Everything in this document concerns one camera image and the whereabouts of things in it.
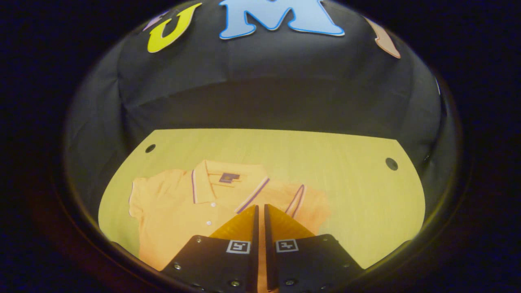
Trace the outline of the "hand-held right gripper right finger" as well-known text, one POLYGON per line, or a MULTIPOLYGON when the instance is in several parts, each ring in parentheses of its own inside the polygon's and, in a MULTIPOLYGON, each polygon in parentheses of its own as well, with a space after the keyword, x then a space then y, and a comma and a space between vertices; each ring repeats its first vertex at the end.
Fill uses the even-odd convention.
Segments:
POLYGON ((267 285, 280 293, 338 293, 363 269, 331 234, 315 235, 265 205, 267 285))

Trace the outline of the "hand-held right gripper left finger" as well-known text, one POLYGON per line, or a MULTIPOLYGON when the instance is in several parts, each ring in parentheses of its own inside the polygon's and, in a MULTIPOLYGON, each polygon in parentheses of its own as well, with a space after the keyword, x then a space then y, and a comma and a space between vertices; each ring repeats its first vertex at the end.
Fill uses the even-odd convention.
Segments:
POLYGON ((211 236, 192 236, 162 273, 201 293, 255 293, 258 227, 258 206, 247 208, 211 236))

